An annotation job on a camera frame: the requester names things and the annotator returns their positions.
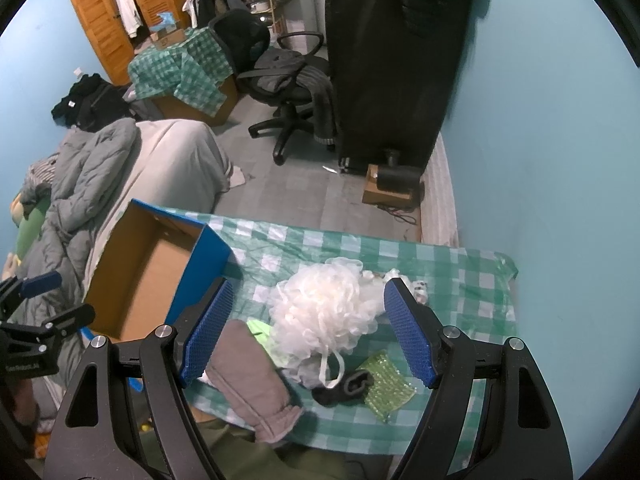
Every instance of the small wooden box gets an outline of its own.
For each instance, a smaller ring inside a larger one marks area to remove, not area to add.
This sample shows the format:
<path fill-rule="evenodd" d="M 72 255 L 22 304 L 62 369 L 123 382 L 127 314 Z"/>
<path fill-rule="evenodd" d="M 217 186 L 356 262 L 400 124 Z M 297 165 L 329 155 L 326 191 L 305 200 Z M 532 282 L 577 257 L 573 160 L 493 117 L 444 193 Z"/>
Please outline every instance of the small wooden box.
<path fill-rule="evenodd" d="M 376 164 L 369 164 L 364 184 L 364 193 L 362 194 L 363 204 L 386 205 L 399 208 L 407 208 L 413 205 L 414 197 L 412 193 L 395 193 L 378 189 L 378 184 L 374 177 L 377 172 L 378 166 Z"/>

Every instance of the tiled floor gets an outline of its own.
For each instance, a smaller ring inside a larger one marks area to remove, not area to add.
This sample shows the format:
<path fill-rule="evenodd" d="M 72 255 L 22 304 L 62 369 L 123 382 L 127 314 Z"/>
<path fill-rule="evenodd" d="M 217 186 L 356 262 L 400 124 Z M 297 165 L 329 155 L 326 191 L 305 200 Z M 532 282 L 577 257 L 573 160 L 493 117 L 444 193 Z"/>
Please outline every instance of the tiled floor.
<path fill-rule="evenodd" d="M 220 197 L 214 210 L 224 216 L 300 227 L 416 241 L 416 228 L 375 206 L 362 203 L 364 178 L 332 173 L 337 157 L 305 132 L 286 146 L 286 162 L 271 153 L 276 131 L 249 136 L 247 127 L 269 119 L 274 108 L 245 96 L 225 126 L 214 128 L 220 146 L 247 177 L 244 186 Z"/>

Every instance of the black wardrobe cover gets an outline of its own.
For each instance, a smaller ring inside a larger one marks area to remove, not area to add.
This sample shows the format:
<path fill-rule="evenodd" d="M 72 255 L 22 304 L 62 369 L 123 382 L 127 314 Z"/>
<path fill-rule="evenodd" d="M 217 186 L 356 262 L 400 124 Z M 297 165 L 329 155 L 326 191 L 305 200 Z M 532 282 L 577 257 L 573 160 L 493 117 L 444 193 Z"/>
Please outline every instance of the black wardrobe cover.
<path fill-rule="evenodd" d="M 340 157 L 385 148 L 425 167 L 449 103 L 471 0 L 326 0 Z"/>

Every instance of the white bedsheet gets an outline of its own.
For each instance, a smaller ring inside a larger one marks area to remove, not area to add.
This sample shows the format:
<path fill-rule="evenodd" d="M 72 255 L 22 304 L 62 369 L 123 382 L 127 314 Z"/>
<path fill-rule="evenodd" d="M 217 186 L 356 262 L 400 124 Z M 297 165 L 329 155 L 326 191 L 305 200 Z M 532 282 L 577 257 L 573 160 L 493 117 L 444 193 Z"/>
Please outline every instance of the white bedsheet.
<path fill-rule="evenodd" d="M 458 247 L 456 203 L 453 199 L 453 184 L 442 134 L 438 134 L 422 181 L 424 197 L 420 204 L 421 242 Z"/>
<path fill-rule="evenodd" d="M 127 162 L 128 177 L 113 198 L 87 261 L 85 290 L 114 225 L 132 198 L 157 206 L 210 213 L 216 195 L 229 188 L 233 165 L 206 124 L 171 119 L 142 121 L 138 127 L 140 142 Z"/>

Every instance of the gray comforter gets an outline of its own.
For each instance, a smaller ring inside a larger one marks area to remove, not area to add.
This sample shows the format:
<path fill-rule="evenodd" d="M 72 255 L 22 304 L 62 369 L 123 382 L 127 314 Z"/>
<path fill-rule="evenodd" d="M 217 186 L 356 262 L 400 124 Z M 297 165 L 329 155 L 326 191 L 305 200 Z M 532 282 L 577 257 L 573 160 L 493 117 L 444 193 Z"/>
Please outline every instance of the gray comforter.
<path fill-rule="evenodd" d="M 57 270 L 62 287 L 26 300 L 12 316 L 18 323 L 39 326 L 82 303 L 82 279 L 90 250 L 106 218 L 110 199 L 122 182 L 130 150 L 140 131 L 133 119 L 120 119 L 91 134 L 70 130 L 59 146 L 51 187 L 51 206 L 42 232 L 18 268 L 18 278 Z M 53 380 L 67 386 L 83 350 L 79 336 L 65 341 Z"/>

